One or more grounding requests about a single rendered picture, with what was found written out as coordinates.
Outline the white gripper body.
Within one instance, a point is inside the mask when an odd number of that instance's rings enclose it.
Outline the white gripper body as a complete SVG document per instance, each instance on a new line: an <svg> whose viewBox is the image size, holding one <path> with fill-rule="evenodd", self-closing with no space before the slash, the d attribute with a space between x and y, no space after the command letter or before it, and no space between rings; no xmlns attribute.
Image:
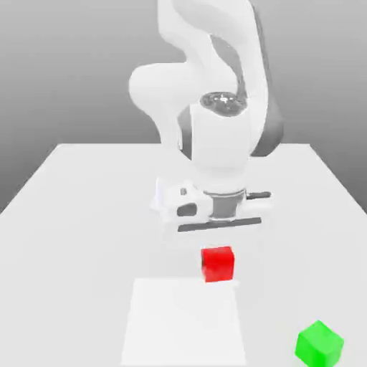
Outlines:
<svg viewBox="0 0 367 367"><path fill-rule="evenodd" d="M237 243L256 239L263 230L259 216L231 221L165 224L163 243Z"/></svg>

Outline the small red cube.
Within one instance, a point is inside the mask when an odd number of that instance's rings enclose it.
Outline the small red cube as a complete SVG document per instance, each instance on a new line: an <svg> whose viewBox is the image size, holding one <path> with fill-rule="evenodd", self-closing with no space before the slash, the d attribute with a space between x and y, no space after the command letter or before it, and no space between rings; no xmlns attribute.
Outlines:
<svg viewBox="0 0 367 367"><path fill-rule="evenodd" d="M230 281L234 276L234 253L230 246L201 249L201 271L205 282Z"/></svg>

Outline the small green cube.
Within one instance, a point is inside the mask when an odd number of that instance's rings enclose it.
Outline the small green cube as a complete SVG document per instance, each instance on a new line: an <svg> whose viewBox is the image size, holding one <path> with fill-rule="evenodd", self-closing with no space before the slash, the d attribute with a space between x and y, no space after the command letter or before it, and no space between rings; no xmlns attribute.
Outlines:
<svg viewBox="0 0 367 367"><path fill-rule="evenodd" d="M320 320L299 332L295 355L307 367L334 367L340 360L344 339Z"/></svg>

